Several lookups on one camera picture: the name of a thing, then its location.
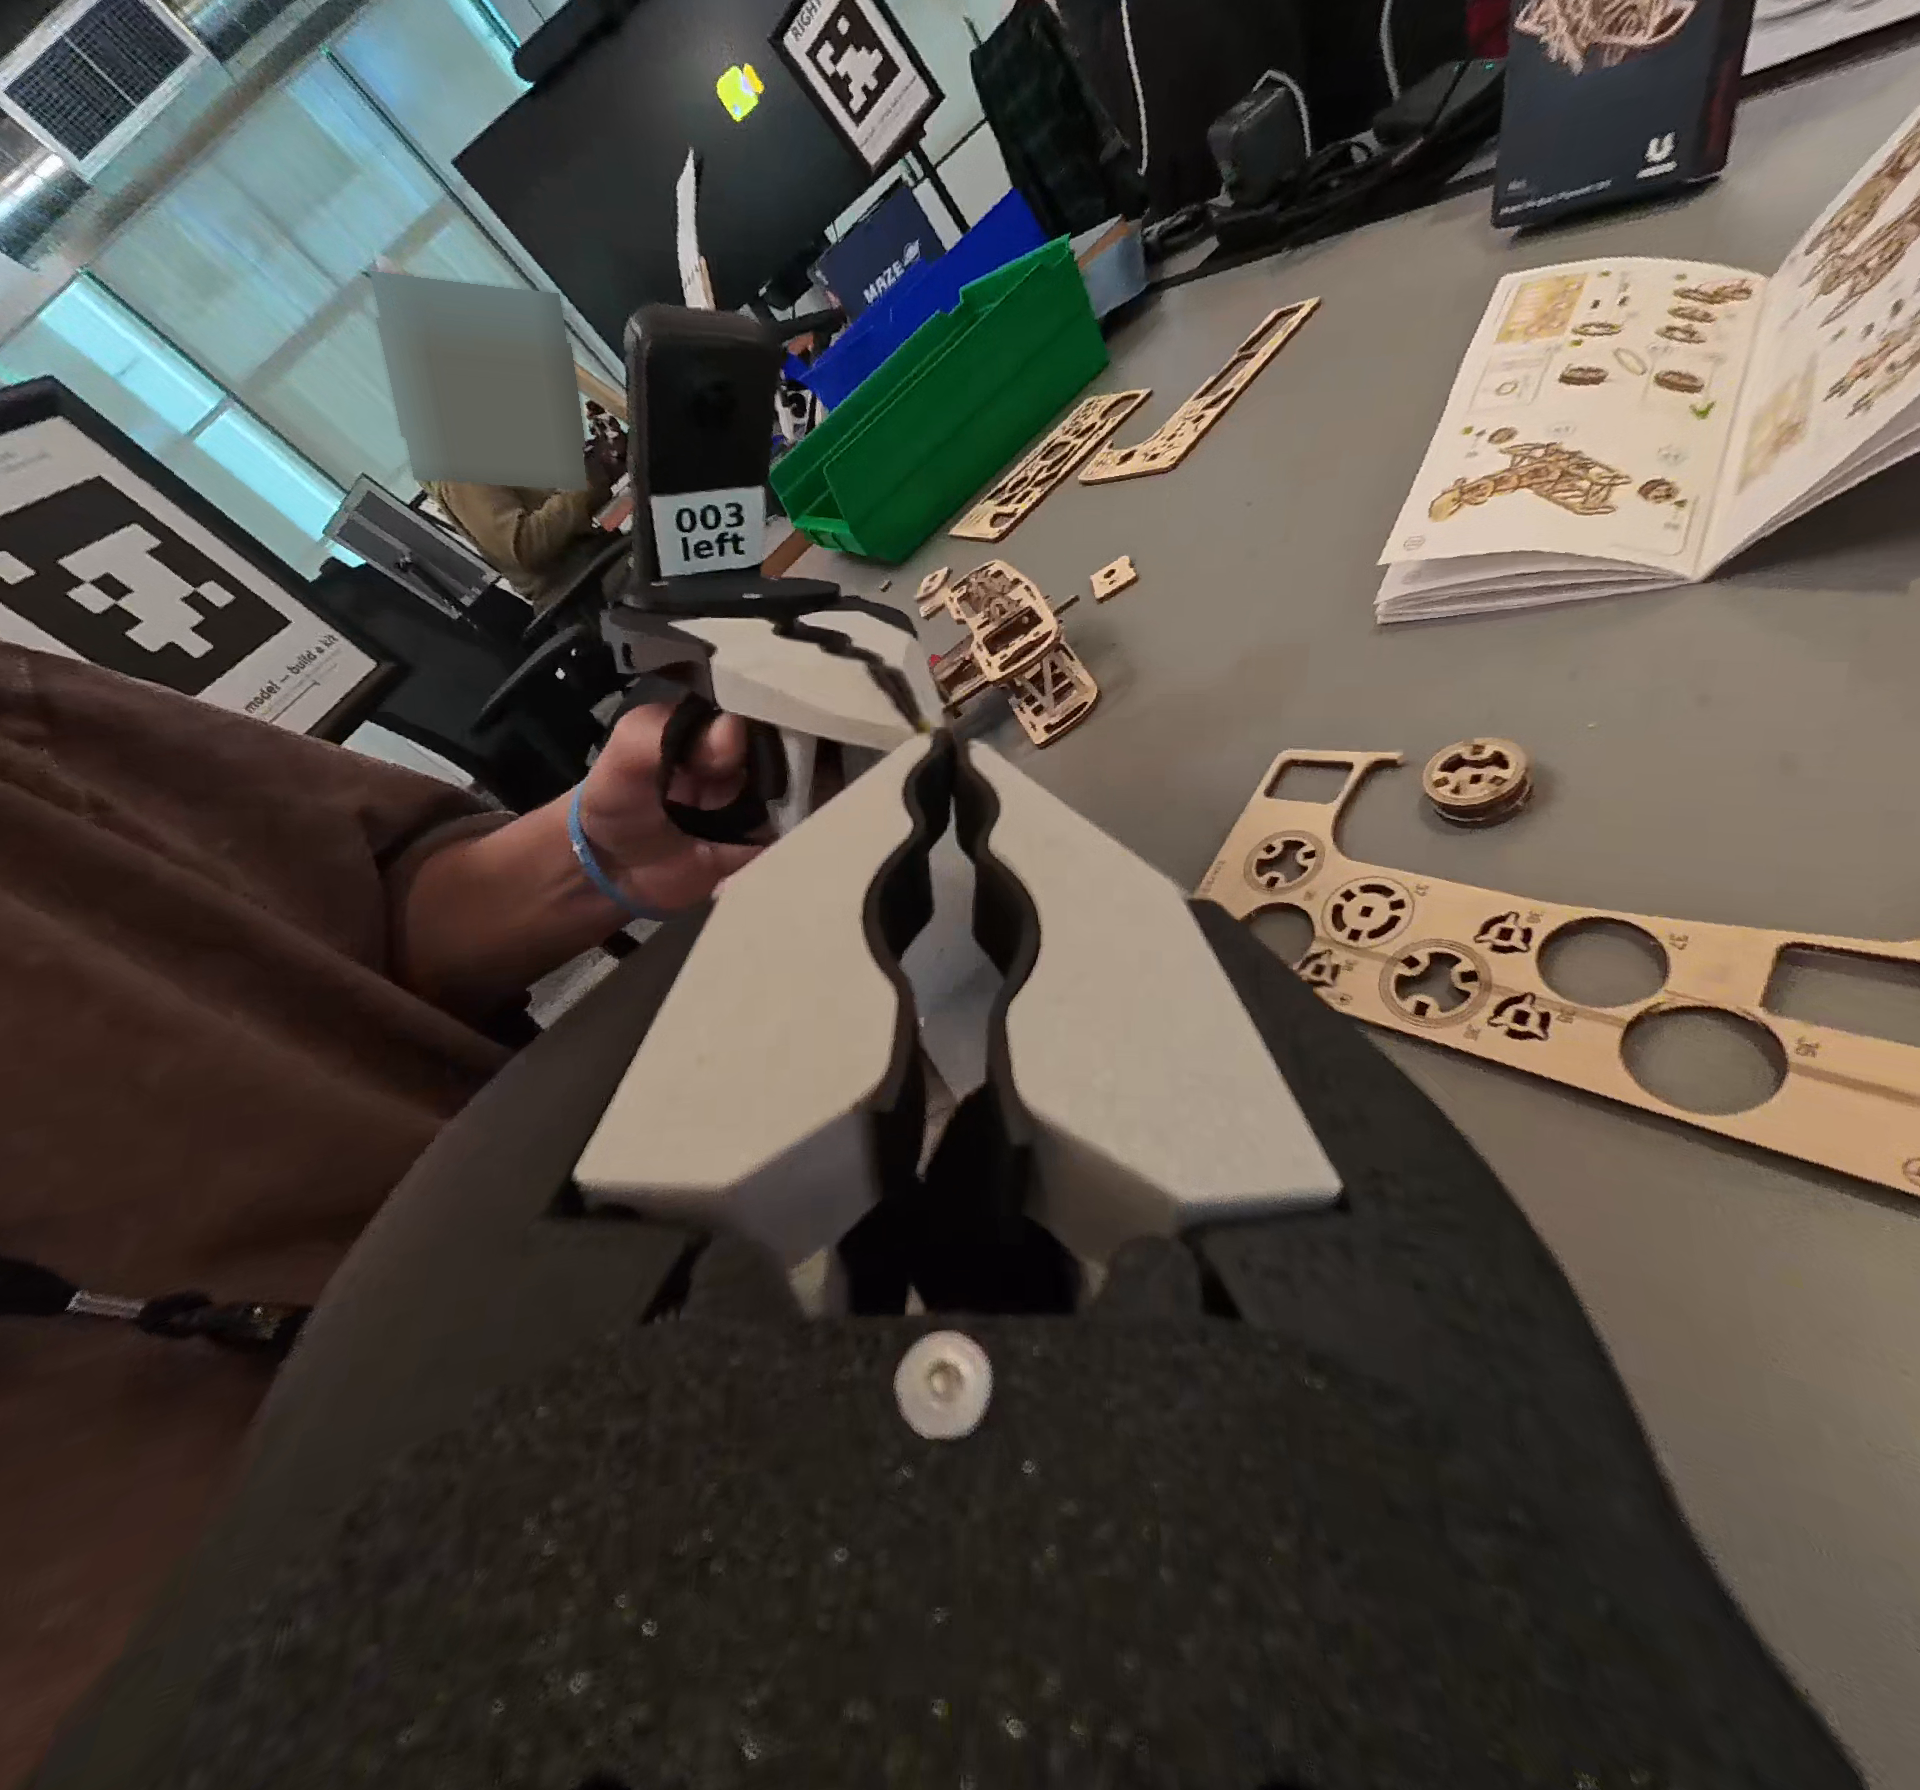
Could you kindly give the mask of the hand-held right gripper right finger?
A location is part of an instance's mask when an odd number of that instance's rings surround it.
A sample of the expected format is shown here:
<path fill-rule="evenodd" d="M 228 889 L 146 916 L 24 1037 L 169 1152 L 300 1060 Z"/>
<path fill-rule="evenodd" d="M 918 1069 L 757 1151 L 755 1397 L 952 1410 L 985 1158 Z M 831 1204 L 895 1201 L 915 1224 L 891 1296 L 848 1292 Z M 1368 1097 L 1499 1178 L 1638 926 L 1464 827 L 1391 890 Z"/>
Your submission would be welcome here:
<path fill-rule="evenodd" d="M 988 1089 L 1040 1226 L 1106 1270 L 1342 1201 L 1185 890 L 992 746 L 957 752 L 955 835 L 1002 976 Z"/>

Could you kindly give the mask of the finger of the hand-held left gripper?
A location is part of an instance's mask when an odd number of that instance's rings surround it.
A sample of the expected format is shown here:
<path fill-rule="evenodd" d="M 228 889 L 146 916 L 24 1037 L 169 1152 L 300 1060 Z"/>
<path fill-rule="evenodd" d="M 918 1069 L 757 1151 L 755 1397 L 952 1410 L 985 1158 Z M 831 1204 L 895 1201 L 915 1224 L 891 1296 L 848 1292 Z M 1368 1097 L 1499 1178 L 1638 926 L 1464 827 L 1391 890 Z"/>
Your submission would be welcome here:
<path fill-rule="evenodd" d="M 861 597 L 839 597 L 778 618 L 778 635 L 851 662 L 880 702 L 908 726 L 927 726 L 909 671 L 920 638 L 899 608 Z"/>
<path fill-rule="evenodd" d="M 707 696 L 723 714 L 841 746 L 891 751 L 923 734 L 880 702 L 851 662 L 782 640 L 766 616 L 692 616 L 707 646 Z"/>

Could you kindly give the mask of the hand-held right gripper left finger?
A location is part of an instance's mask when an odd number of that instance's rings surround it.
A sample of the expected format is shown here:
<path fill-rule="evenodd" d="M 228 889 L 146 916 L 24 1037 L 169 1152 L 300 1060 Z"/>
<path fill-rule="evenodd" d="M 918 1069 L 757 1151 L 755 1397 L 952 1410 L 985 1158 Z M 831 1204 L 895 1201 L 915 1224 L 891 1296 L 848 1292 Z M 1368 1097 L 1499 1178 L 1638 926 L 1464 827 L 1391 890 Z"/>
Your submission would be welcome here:
<path fill-rule="evenodd" d="M 950 739 L 912 739 L 743 868 L 692 939 L 574 1167 L 581 1201 L 728 1236 L 782 1270 L 918 1167 L 920 1024 Z"/>

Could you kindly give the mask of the person's left forearm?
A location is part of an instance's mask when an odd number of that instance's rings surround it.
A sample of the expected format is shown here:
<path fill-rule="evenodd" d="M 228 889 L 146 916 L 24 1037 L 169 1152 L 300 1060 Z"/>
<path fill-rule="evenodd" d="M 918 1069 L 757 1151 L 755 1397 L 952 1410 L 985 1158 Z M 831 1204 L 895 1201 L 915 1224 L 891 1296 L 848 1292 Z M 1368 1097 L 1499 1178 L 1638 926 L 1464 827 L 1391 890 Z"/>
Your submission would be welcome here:
<path fill-rule="evenodd" d="M 568 809 L 5 646 L 5 1249 L 348 1242 L 504 1067 L 526 989 L 663 887 Z"/>

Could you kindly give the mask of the grey desk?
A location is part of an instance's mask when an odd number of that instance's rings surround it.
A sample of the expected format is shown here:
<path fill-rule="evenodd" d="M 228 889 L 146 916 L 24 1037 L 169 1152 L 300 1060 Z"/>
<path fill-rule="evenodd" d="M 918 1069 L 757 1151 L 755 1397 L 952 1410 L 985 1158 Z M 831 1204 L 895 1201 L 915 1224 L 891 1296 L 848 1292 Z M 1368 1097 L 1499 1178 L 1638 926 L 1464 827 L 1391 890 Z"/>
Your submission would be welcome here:
<path fill-rule="evenodd" d="M 1610 250 L 1774 268 L 1915 108 L 1915 32 L 1741 108 L 1726 177 L 1563 232 L 1475 187 L 1150 292 L 1108 385 L 1161 423 L 1277 305 L 1321 310 L 1159 480 L 1069 487 L 1009 550 L 1069 618 L 1089 723 L 1031 759 L 1191 887 L 1287 746 L 1397 749 L 1353 854 L 1610 912 L 1915 932 L 1915 484 L 1884 472 L 1716 582 L 1380 628 L 1377 553 L 1489 290 Z M 1517 743 L 1532 797 L 1446 823 L 1441 746 Z M 1600 1330 L 1741 1605 L 1872 1786 L 1915 1786 L 1915 1203 L 1382 1037 L 1521 1203 Z"/>

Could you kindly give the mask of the person's left hand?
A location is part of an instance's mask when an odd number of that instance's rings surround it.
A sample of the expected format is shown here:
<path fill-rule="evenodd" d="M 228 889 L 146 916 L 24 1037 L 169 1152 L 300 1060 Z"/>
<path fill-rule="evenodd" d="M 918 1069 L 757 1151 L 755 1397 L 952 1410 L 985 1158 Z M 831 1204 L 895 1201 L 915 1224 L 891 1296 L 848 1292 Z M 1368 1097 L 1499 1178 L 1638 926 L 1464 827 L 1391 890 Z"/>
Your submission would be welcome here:
<path fill-rule="evenodd" d="M 619 718 L 580 787 L 580 827 L 595 865 L 640 914 L 660 919 L 707 901 L 774 842 L 770 825 L 744 842 L 709 842 L 682 829 L 665 809 L 716 813 L 747 790 L 748 723 L 717 714 L 695 734 L 684 759 L 661 775 L 675 707 L 647 704 Z"/>

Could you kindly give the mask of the wooden model airplane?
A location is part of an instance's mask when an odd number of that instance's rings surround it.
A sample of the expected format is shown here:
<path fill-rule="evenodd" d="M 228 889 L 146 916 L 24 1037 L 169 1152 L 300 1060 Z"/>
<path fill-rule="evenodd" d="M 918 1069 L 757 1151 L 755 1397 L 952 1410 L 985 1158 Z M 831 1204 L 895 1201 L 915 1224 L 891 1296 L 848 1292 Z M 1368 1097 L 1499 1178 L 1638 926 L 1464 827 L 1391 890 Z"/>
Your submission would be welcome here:
<path fill-rule="evenodd" d="M 1020 569 L 988 561 L 955 577 L 940 568 L 922 577 L 915 602 L 923 618 L 950 616 L 962 628 L 957 646 L 927 659 L 946 718 L 1001 693 L 1026 741 L 1048 746 L 1091 715 L 1096 683 L 1069 646 L 1059 611 Z"/>

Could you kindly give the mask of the green plastic bin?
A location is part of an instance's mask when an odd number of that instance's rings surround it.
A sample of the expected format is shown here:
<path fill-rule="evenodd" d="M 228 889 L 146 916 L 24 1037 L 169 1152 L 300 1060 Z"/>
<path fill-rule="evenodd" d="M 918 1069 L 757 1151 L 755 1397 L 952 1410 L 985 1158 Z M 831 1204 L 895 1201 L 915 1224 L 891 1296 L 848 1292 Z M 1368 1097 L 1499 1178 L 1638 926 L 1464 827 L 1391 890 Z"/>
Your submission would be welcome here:
<path fill-rule="evenodd" d="M 1069 411 L 1108 349 L 1069 239 L 958 290 L 770 472 L 817 547 L 904 562 Z"/>

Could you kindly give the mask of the short wooden part sheet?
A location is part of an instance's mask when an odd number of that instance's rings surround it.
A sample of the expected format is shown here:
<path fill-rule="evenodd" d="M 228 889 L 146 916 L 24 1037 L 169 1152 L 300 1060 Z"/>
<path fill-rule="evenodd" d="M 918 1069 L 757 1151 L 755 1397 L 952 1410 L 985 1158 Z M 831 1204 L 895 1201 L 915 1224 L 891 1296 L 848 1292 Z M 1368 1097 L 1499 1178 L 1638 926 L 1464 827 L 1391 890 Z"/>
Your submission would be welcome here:
<path fill-rule="evenodd" d="M 1104 448 L 1114 431 L 1150 397 L 1149 387 L 1092 393 L 1041 438 L 950 528 L 950 537 L 994 545 L 1019 528 L 1046 500 Z"/>

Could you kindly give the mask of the blue wristband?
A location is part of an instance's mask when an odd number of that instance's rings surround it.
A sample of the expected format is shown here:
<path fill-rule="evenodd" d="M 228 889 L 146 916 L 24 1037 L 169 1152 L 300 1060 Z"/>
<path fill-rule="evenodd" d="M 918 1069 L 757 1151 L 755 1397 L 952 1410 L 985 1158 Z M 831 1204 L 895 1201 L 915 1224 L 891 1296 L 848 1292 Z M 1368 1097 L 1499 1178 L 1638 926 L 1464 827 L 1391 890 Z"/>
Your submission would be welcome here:
<path fill-rule="evenodd" d="M 660 924 L 678 914 L 660 887 L 660 862 L 678 852 L 675 842 L 660 843 L 660 832 L 677 834 L 660 797 L 650 796 L 647 810 L 644 810 L 642 829 L 650 837 L 644 837 L 638 845 L 630 837 L 625 837 L 609 854 L 595 842 L 587 823 L 585 792 L 585 782 L 574 785 L 562 809 L 562 834 L 580 878 L 612 905 L 626 924 Z"/>

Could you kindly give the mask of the blue plastic bin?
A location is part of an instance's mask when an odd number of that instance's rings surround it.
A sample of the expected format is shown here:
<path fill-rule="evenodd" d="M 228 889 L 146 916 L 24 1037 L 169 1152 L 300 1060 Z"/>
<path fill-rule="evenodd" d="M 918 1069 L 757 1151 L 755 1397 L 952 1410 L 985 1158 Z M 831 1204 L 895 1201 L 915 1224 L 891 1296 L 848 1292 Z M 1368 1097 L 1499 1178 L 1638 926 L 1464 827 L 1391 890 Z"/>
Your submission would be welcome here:
<path fill-rule="evenodd" d="M 946 253 L 909 273 L 861 318 L 841 328 L 810 363 L 789 353 L 784 375 L 806 387 L 827 411 L 851 397 L 908 339 L 938 314 L 958 305 L 960 290 L 1048 241 L 1019 190 L 1005 192 Z"/>

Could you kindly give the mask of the black office chair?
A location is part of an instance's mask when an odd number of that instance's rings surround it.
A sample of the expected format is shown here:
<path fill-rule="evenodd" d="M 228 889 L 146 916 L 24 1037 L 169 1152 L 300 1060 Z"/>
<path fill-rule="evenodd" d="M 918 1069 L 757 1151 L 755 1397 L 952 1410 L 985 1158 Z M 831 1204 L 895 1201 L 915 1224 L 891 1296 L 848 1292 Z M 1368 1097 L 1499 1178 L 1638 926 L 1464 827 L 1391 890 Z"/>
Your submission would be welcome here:
<path fill-rule="evenodd" d="M 486 787 L 515 810 L 572 790 L 606 741 L 623 677 L 603 618 L 630 585 L 630 564 L 630 537 L 604 537 L 528 622 L 519 662 L 471 723 L 489 755 Z"/>

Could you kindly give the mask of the dark blue game box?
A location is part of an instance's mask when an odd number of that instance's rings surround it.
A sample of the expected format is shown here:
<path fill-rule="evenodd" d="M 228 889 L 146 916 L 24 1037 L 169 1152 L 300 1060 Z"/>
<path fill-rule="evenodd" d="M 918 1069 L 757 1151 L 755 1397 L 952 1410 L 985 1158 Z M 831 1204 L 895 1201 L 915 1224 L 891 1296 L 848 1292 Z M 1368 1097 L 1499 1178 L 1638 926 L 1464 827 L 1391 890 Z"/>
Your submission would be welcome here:
<path fill-rule="evenodd" d="M 819 255 L 812 280 L 849 321 L 886 296 L 909 273 L 946 253 L 913 187 L 895 184 Z"/>

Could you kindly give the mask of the large black monitor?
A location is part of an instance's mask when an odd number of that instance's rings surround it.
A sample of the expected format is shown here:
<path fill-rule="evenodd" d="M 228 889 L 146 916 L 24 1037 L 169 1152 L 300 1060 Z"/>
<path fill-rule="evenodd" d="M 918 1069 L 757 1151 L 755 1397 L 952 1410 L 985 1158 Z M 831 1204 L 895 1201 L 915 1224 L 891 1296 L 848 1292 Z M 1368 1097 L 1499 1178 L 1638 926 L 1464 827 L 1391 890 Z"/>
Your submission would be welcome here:
<path fill-rule="evenodd" d="M 541 5 L 541 25 L 568 0 Z M 867 182 L 771 50 L 787 0 L 640 0 L 611 36 L 515 98 L 454 165 L 519 250 L 609 346 L 644 303 L 681 299 L 675 190 L 700 166 L 700 241 L 721 307 L 798 288 L 829 241 L 920 161 L 982 126 L 969 74 L 1002 0 L 886 0 L 944 88 L 922 156 Z M 758 108 L 731 121 L 716 78 L 753 64 Z"/>

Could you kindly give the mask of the long wooden part sheet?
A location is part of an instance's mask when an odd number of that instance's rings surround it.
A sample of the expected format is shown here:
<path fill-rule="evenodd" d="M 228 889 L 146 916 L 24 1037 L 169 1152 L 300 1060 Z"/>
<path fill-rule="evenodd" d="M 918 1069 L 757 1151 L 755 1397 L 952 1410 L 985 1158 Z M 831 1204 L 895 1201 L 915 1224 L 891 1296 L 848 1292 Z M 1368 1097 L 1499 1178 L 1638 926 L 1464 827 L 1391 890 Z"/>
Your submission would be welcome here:
<path fill-rule="evenodd" d="M 1302 299 L 1267 314 L 1153 436 L 1128 448 L 1108 443 L 1087 462 L 1078 480 L 1089 487 L 1129 482 L 1176 470 L 1320 310 L 1320 299 Z"/>

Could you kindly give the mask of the small marker sign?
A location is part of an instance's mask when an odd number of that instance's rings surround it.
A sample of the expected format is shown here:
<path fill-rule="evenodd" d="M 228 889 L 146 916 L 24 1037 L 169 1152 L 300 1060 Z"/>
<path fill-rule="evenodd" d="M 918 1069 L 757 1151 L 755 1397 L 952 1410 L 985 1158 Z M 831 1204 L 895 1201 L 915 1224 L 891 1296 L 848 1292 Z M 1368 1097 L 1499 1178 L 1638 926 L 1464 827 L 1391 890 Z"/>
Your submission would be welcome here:
<path fill-rule="evenodd" d="M 867 182 L 920 148 L 944 105 L 886 0 L 787 0 L 770 44 Z"/>

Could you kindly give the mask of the round wooden wheel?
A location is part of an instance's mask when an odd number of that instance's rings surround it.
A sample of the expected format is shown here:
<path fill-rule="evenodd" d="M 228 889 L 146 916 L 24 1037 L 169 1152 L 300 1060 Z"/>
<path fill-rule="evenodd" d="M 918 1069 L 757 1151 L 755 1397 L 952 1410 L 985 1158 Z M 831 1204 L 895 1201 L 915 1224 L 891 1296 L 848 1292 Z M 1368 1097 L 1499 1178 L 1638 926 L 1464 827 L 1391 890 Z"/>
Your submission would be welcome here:
<path fill-rule="evenodd" d="M 1532 757 L 1517 743 L 1472 739 L 1436 751 L 1421 787 L 1439 818 L 1483 829 L 1519 814 L 1532 797 L 1532 779 Z"/>

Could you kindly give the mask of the dark checked cloth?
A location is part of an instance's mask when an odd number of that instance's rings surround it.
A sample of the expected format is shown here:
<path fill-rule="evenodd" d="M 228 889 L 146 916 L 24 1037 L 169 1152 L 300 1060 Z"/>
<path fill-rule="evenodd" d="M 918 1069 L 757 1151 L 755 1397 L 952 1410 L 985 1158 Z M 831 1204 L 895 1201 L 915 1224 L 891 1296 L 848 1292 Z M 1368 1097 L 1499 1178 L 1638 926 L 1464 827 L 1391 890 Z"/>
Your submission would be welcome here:
<path fill-rule="evenodd" d="M 969 74 L 1010 185 L 1046 239 L 1147 215 L 1132 150 L 1048 0 L 1015 0 L 969 52 Z"/>

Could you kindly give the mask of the framed marker sign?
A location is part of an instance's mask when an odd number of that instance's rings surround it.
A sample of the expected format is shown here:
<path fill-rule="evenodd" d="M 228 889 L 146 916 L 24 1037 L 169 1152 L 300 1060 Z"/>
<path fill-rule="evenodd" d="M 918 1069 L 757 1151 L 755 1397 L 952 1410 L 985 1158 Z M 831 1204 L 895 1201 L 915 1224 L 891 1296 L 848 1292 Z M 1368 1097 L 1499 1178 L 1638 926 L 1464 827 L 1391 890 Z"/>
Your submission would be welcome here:
<path fill-rule="evenodd" d="M 1 635 L 343 744 L 402 664 L 56 379 L 1 389 Z"/>

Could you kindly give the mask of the wooden sheet with round holes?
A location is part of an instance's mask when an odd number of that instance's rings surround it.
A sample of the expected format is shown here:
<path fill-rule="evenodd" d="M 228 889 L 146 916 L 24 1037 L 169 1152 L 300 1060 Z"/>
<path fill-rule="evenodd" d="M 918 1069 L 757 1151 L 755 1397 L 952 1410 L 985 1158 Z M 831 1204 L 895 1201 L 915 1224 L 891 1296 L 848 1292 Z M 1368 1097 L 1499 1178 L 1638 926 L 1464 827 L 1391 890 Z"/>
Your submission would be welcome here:
<path fill-rule="evenodd" d="M 1195 901 L 1242 924 L 1304 914 L 1309 939 L 1296 974 L 1363 1024 L 1915 1197 L 1915 1046 L 1764 1004 L 1774 969 L 1791 953 L 1914 965 L 1915 941 L 1610 914 L 1356 862 L 1341 845 L 1341 818 L 1376 772 L 1401 762 L 1398 751 L 1380 749 L 1279 752 Z M 1599 924 L 1651 942 L 1653 992 L 1596 1003 L 1548 983 L 1548 941 Z M 1777 1082 L 1730 1112 L 1657 1097 L 1630 1069 L 1624 1043 L 1653 1018 L 1682 1015 L 1757 1031 L 1780 1067 Z"/>

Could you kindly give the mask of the black power adapter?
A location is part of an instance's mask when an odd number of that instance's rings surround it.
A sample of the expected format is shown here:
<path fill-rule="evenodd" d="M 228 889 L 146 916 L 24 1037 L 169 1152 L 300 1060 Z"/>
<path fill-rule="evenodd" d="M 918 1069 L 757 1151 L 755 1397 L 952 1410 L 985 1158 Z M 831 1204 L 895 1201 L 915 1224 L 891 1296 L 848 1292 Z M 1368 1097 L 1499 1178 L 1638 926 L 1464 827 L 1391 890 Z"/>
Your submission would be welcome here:
<path fill-rule="evenodd" d="M 1253 210 L 1297 184 L 1314 150 L 1309 101 L 1297 80 L 1277 69 L 1257 80 L 1207 131 L 1226 210 Z"/>

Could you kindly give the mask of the white ceiling vent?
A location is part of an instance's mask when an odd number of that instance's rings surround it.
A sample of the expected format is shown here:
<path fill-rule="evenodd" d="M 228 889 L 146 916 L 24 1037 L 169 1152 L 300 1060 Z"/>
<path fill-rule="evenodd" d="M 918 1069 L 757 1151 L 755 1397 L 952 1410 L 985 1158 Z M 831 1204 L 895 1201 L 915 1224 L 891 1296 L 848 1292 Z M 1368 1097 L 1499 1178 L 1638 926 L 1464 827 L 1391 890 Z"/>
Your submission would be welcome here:
<path fill-rule="evenodd" d="M 90 184 L 216 55 L 165 0 L 63 0 L 1 62 L 14 123 Z"/>

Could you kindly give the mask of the open instruction booklet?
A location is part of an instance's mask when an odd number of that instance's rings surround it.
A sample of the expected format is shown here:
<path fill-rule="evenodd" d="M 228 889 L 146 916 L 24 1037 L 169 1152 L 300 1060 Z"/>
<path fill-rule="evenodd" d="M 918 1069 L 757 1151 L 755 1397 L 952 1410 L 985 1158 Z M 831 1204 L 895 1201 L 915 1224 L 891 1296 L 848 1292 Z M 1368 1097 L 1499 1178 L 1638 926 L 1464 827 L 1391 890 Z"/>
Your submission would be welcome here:
<path fill-rule="evenodd" d="M 1918 449 L 1918 118 L 1777 273 L 1606 257 L 1499 280 L 1380 553 L 1380 624 L 1717 574 Z"/>

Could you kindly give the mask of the dark model kit box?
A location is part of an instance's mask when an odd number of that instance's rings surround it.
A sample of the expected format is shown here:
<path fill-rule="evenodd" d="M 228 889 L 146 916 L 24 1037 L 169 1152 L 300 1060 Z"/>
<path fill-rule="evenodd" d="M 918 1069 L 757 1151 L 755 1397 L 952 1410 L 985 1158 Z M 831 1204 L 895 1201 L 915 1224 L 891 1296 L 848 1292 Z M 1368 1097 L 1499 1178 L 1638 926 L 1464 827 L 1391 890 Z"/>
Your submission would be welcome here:
<path fill-rule="evenodd" d="M 1754 0 L 1512 0 L 1489 222 L 1531 231 L 1726 166 Z"/>

